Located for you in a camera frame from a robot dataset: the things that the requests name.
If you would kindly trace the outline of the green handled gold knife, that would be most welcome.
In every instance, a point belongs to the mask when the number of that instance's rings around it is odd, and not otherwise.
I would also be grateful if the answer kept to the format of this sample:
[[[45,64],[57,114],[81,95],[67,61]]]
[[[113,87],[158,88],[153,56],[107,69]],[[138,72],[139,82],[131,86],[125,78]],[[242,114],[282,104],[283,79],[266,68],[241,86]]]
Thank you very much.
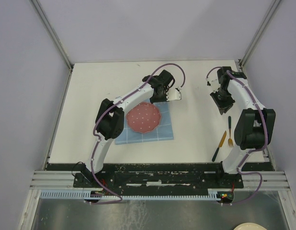
[[[218,144],[218,147],[217,147],[217,149],[216,149],[216,151],[215,151],[215,153],[214,153],[214,155],[212,157],[212,162],[215,162],[215,160],[217,158],[217,155],[218,155],[218,152],[219,152],[219,149],[223,146],[224,141],[226,139],[226,136],[227,136],[227,132],[225,131],[222,138],[221,138],[221,140],[220,140],[220,142],[219,142],[219,144]]]

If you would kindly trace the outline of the left aluminium frame post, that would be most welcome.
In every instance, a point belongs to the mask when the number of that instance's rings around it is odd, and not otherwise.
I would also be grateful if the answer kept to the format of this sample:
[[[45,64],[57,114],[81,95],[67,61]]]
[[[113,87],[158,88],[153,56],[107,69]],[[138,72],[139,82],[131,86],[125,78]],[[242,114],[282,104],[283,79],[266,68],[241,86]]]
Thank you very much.
[[[63,44],[61,43],[54,27],[52,26],[49,18],[46,15],[45,10],[42,7],[42,4],[39,0],[29,0],[36,14],[38,15],[40,21],[42,22],[44,28],[46,29],[48,35],[50,36],[54,46],[58,50],[60,56],[62,57],[64,63],[69,69],[73,69],[73,64],[70,61]]]

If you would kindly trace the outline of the right aluminium frame post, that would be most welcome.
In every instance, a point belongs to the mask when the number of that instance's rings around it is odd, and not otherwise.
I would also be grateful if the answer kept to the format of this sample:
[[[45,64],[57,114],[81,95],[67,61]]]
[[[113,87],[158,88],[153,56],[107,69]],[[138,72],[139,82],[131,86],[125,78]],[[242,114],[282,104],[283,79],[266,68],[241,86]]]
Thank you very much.
[[[282,0],[272,0],[262,21],[259,24],[259,27],[256,30],[250,44],[248,45],[248,47],[243,55],[243,58],[239,61],[240,66],[245,66],[247,64],[247,62],[249,61],[252,53],[254,52],[254,50],[255,50],[256,46],[258,45],[260,39],[262,38],[263,34],[267,30],[270,22],[272,21],[273,17],[275,16],[281,3],[282,3]]]

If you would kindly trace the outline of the green handled gold fork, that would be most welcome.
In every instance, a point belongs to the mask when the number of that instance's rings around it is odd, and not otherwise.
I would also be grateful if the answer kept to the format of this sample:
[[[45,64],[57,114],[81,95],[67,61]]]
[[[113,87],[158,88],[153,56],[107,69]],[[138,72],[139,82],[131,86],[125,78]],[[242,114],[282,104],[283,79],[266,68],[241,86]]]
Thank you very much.
[[[229,128],[229,138],[228,138],[228,145],[232,148],[234,147],[233,140],[231,138],[231,124],[232,124],[232,118],[231,116],[228,117],[228,128]]]

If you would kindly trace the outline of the aluminium frame post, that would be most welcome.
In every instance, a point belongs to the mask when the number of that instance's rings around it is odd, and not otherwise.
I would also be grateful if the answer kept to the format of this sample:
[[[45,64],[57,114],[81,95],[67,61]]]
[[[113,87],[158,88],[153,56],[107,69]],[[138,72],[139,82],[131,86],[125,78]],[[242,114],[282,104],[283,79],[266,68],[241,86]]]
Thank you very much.
[[[263,34],[267,30],[270,22],[272,21],[273,17],[275,16],[281,3],[282,3],[282,0],[272,0],[262,21],[259,24],[259,27],[256,30],[250,44],[248,45],[248,47],[243,55],[243,58],[239,61],[240,66],[245,66],[247,64],[247,62],[249,61],[252,53],[254,52],[254,50],[255,50],[256,46],[258,45],[260,39],[262,38]]]
[[[62,57],[64,63],[69,69],[73,69],[73,64],[70,61],[63,44],[61,43],[54,27],[52,26],[49,18],[46,15],[45,10],[42,7],[42,4],[39,0],[29,0],[36,14],[38,15],[40,21],[42,22],[44,28],[46,29],[48,35],[50,36],[54,46],[58,50],[60,56]]]

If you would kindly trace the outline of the cream plate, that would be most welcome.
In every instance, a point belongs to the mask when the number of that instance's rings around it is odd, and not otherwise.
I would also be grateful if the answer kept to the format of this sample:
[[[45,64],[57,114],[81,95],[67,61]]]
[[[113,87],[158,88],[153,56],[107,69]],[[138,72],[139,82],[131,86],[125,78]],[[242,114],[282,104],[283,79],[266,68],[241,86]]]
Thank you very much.
[[[265,227],[256,223],[242,223],[234,228],[234,230],[267,230]]]

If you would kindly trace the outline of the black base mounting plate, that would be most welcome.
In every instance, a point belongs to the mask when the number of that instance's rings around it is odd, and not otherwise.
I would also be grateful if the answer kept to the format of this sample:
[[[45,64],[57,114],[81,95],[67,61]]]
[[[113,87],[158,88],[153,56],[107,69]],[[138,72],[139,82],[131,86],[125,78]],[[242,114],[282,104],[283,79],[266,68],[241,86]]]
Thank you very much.
[[[120,194],[146,188],[207,192],[244,187],[241,175],[225,173],[220,163],[106,163],[100,172],[91,172],[87,166],[77,169],[75,188],[106,186]]]

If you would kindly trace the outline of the pink dotted plate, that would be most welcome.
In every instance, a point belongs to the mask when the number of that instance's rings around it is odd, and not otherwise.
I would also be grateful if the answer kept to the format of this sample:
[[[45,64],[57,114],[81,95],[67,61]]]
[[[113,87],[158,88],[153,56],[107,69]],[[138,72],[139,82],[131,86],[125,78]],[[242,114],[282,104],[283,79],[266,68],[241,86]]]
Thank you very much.
[[[154,104],[141,102],[127,113],[126,122],[134,132],[145,134],[156,129],[161,118],[161,113]]]

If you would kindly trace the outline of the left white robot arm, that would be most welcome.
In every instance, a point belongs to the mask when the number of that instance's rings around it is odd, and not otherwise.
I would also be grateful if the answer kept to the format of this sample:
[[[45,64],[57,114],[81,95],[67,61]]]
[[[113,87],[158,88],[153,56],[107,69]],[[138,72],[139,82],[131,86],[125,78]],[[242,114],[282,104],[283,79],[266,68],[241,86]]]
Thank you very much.
[[[91,187],[100,183],[101,176],[98,172],[103,168],[112,141],[123,132],[125,115],[145,100],[152,103],[166,102],[167,92],[174,83],[172,74],[163,70],[159,75],[144,77],[143,84],[126,95],[113,101],[106,98],[101,102],[93,128],[96,145],[92,156],[81,170],[85,183]]]

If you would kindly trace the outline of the blue checked cloth placemat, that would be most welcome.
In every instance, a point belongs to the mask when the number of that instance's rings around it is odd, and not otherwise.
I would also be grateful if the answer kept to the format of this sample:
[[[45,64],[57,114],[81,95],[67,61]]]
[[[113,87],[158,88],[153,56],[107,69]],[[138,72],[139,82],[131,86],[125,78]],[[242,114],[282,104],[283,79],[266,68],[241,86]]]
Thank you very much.
[[[153,104],[160,112],[160,123],[154,126],[152,131],[147,133],[139,133],[134,131],[125,119],[124,130],[118,138],[115,139],[116,145],[133,144],[141,142],[173,140],[174,134],[171,124],[171,115],[169,110],[169,103],[155,103]]]

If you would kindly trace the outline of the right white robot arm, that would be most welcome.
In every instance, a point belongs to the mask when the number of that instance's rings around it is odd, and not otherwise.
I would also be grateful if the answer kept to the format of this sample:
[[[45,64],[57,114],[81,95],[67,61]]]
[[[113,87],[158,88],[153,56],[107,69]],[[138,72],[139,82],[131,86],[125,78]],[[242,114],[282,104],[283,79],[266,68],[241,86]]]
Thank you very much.
[[[214,176],[219,187],[226,187],[232,182],[231,174],[241,173],[247,159],[255,152],[264,151],[270,144],[276,113],[259,102],[243,72],[226,66],[215,69],[219,86],[213,88],[210,95],[220,114],[227,113],[234,104],[241,109],[234,130],[235,146],[221,162],[222,171]]]

